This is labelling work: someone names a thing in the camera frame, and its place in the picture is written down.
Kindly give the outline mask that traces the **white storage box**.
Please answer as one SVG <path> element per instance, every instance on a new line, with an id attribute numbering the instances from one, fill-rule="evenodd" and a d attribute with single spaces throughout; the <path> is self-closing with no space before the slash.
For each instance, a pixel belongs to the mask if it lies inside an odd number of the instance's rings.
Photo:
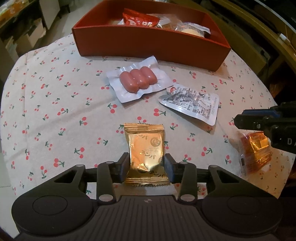
<path id="1" fill-rule="evenodd" d="M 32 21 L 26 31 L 16 40 L 16 52 L 19 56 L 31 51 L 39 39 L 46 34 L 41 18 Z"/>

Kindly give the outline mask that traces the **brown waffle snack pack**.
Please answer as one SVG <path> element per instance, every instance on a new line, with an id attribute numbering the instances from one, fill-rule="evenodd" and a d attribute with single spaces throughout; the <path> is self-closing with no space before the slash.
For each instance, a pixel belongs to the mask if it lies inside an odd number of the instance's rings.
<path id="1" fill-rule="evenodd" d="M 160 29 L 174 30 L 176 31 L 183 22 L 173 14 L 150 14 L 150 16 L 155 16 L 159 19 L 156 27 Z"/>

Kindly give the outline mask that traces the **red Trolli gummy pack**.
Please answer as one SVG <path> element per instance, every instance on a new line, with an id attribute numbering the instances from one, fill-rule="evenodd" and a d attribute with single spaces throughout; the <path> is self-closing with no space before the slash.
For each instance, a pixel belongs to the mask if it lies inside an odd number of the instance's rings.
<path id="1" fill-rule="evenodd" d="M 122 13 L 123 22 L 128 26 L 155 27 L 159 23 L 159 18 L 138 11 L 124 8 Z"/>

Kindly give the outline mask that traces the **vacuum packed pink sausages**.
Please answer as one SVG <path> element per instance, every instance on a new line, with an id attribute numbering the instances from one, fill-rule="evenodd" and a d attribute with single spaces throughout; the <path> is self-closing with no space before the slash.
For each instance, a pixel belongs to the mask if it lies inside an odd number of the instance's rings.
<path id="1" fill-rule="evenodd" d="M 155 56 L 106 74 L 121 103 L 140 99 L 144 94 L 161 91 L 173 85 L 171 78 L 161 70 Z"/>

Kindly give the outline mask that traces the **red cardboard box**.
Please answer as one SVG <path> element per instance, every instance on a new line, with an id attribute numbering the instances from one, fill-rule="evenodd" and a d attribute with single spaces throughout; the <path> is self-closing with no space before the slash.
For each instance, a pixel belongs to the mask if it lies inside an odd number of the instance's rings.
<path id="1" fill-rule="evenodd" d="M 156 27 L 113 25 L 125 9 L 144 14 L 173 14 L 183 22 L 209 28 L 210 36 L 197 37 Z M 147 58 L 217 71 L 231 47 L 213 19 L 205 12 L 157 1 L 102 1 L 72 28 L 81 56 Z"/>

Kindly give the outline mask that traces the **clear pack pale cake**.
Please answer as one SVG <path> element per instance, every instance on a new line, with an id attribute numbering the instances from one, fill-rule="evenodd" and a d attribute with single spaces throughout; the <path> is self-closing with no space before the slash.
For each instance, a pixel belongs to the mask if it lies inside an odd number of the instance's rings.
<path id="1" fill-rule="evenodd" d="M 202 38 L 211 35 L 211 31 L 209 28 L 191 22 L 179 22 L 175 30 L 181 33 L 187 33 Z"/>

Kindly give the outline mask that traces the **long dark side table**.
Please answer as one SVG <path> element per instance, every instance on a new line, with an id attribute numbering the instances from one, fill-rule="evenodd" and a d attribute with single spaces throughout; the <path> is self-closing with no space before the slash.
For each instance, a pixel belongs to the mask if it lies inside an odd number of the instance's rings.
<path id="1" fill-rule="evenodd" d="M 49 30 L 59 11 L 58 1 L 1 1 L 2 82 L 20 57 L 16 52 L 16 40 L 38 18 L 42 19 L 46 31 Z"/>

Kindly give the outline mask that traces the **gold foil snack pack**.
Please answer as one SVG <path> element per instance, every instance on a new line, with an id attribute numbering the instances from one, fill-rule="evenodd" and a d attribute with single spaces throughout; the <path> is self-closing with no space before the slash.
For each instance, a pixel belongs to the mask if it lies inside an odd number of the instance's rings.
<path id="1" fill-rule="evenodd" d="M 125 123 L 124 130 L 130 155 L 125 183 L 133 186 L 168 185 L 170 182 L 163 165 L 164 126 Z"/>

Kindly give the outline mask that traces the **clear pack red candies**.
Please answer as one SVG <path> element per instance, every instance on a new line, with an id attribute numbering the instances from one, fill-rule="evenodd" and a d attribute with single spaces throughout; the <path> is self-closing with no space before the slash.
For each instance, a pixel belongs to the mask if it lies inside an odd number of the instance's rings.
<path id="1" fill-rule="evenodd" d="M 230 144 L 238 151 L 243 178 L 257 173 L 271 161 L 271 146 L 263 131 L 236 132 Z"/>

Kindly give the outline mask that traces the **cherry print tablecloth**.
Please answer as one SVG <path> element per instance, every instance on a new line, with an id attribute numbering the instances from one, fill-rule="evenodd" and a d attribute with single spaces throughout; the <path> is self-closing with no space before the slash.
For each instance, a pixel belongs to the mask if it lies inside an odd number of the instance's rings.
<path id="1" fill-rule="evenodd" d="M 220 98 L 214 126 L 159 103 L 165 91 L 122 104 L 106 77 L 136 63 L 127 57 L 80 56 L 72 35 L 18 59 L 1 100 L 1 145 L 15 196 L 64 170 L 97 167 L 128 151 L 125 123 L 162 124 L 165 151 L 199 168 L 218 165 L 240 175 L 234 117 L 269 108 L 273 97 L 233 51 L 218 71 L 160 61 L 176 83 Z"/>

